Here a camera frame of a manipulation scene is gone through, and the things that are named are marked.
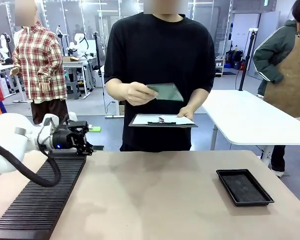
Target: green tag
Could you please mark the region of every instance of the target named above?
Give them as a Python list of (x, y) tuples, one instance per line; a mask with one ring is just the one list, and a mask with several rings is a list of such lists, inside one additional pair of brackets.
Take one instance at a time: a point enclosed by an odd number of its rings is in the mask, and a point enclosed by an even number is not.
[(91, 132), (91, 133), (101, 133), (101, 127), (100, 126), (93, 126), (92, 128), (89, 128), (89, 132)]

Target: red plaid shirt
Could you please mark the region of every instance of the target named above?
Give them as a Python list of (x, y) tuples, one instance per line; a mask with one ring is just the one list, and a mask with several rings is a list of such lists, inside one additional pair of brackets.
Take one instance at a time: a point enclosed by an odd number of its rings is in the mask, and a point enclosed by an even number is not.
[[(57, 36), (39, 21), (21, 32), (12, 59), (23, 76), (28, 99), (49, 101), (67, 98), (63, 56)], [(39, 83), (50, 83), (50, 91), (42, 93)]]

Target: leather apron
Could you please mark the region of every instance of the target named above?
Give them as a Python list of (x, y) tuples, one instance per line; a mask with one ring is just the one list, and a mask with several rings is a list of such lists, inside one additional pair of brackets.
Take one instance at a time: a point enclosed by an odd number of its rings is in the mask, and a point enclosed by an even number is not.
[(291, 53), (276, 67), (283, 74), (281, 82), (267, 83), (264, 101), (291, 115), (300, 117), (300, 24)]

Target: man's left hand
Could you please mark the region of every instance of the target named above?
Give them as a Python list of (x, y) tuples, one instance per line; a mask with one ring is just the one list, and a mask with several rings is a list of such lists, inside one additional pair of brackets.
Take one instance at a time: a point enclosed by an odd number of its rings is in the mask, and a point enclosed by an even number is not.
[(190, 119), (191, 121), (194, 120), (194, 113), (195, 111), (191, 106), (185, 106), (180, 109), (180, 112), (178, 114), (179, 118), (186, 117), (187, 119)]

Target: man's right hand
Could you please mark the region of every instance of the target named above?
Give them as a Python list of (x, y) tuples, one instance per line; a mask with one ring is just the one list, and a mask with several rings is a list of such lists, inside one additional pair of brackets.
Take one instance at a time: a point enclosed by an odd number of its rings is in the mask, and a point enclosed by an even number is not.
[(10, 76), (17, 75), (18, 73), (19, 73), (19, 68), (18, 67), (14, 67), (10, 71)]
[(158, 96), (156, 91), (148, 88), (139, 82), (132, 82), (124, 85), (124, 98), (132, 106), (147, 104)]

